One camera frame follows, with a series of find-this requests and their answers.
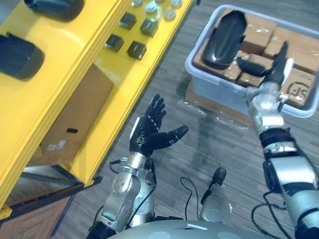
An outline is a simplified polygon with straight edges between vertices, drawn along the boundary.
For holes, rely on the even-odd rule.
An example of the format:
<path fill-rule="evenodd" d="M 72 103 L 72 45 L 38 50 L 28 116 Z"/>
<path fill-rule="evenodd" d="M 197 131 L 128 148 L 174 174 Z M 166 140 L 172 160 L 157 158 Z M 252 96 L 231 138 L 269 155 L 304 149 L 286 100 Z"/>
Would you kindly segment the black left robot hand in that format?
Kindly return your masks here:
<path fill-rule="evenodd" d="M 186 135 L 189 128 L 182 125 L 167 132 L 160 132 L 162 119 L 166 114 L 164 98 L 156 94 L 144 115 L 138 117 L 130 134 L 129 151 L 140 153 L 146 158 L 154 150 L 164 149 L 177 143 Z"/>

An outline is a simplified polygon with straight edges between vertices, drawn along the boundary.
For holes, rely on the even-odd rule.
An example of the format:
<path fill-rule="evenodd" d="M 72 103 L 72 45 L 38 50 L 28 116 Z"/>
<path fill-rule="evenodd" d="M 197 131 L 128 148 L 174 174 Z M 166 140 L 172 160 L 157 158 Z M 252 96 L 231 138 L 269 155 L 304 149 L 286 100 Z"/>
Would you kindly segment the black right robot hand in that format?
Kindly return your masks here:
<path fill-rule="evenodd" d="M 256 77 L 264 77 L 263 82 L 274 82 L 281 87 L 287 80 L 295 63 L 294 58 L 287 57 L 288 47 L 289 43 L 285 41 L 280 51 L 275 55 L 272 66 L 269 69 L 240 57 L 236 58 L 236 62 L 244 73 Z"/>

